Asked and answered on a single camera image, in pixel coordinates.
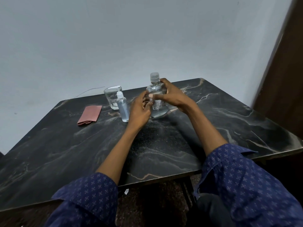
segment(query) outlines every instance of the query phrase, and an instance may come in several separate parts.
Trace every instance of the drinking glass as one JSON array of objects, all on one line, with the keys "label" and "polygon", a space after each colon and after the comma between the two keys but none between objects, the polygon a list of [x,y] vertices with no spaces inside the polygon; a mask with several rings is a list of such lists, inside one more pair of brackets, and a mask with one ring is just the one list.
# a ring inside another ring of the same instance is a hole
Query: drinking glass
[{"label": "drinking glass", "polygon": [[122,88],[120,86],[113,86],[109,87],[104,90],[104,94],[108,100],[109,105],[112,109],[118,110],[118,104],[117,104],[117,92],[122,91]]}]

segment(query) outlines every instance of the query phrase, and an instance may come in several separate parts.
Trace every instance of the blue patterned shirt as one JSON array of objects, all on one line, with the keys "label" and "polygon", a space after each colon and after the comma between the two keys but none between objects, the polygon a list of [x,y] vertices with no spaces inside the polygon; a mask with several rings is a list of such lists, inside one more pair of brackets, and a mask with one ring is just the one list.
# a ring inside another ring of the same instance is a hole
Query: blue patterned shirt
[{"label": "blue patterned shirt", "polygon": [[[233,144],[215,149],[203,164],[195,195],[219,195],[237,226],[303,226],[300,203],[276,178],[241,155],[248,151]],[[45,226],[115,226],[118,188],[104,174],[77,179],[52,198],[64,202]]]}]

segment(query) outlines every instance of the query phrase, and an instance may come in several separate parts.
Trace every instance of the white wall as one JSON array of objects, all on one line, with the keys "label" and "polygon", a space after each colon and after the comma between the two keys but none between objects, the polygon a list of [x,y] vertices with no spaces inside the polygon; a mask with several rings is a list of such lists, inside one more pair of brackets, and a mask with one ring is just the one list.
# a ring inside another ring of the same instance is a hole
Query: white wall
[{"label": "white wall", "polygon": [[59,101],[143,87],[155,71],[203,77],[251,106],[290,3],[0,0],[0,151]]}]

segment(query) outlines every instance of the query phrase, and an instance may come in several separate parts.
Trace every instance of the clear plastic bottle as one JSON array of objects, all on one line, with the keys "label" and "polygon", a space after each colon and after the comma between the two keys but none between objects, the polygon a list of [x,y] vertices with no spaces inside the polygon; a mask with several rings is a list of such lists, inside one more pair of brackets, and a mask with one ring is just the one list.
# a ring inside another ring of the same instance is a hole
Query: clear plastic bottle
[{"label": "clear plastic bottle", "polygon": [[128,122],[129,120],[129,111],[127,107],[127,101],[126,98],[123,96],[123,93],[121,91],[117,92],[117,105],[119,107],[119,112],[122,118],[123,122]]},{"label": "clear plastic bottle", "polygon": [[[166,94],[167,89],[164,83],[160,82],[160,77],[158,72],[153,72],[150,74],[151,85],[149,85],[146,90],[152,94]],[[157,118],[168,112],[168,107],[166,103],[162,100],[155,100],[153,104],[153,110],[151,111],[151,117]]]}]

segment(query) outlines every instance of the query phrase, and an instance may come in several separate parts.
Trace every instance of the marble tabletop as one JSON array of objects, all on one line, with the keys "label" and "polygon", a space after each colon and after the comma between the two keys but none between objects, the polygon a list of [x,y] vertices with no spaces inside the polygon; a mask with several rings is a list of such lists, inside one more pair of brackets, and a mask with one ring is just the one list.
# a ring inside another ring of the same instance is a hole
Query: marble tabletop
[{"label": "marble tabletop", "polygon": [[[230,143],[258,153],[251,159],[301,151],[301,139],[200,79],[174,83],[196,101]],[[125,90],[131,102],[146,87]],[[77,126],[84,108],[103,105],[97,122]],[[205,156],[188,119],[169,106],[161,118],[150,119],[135,138],[119,187],[199,173]],[[62,186],[92,174],[122,136],[127,123],[102,95],[59,102],[0,160],[0,210],[45,202]]]}]

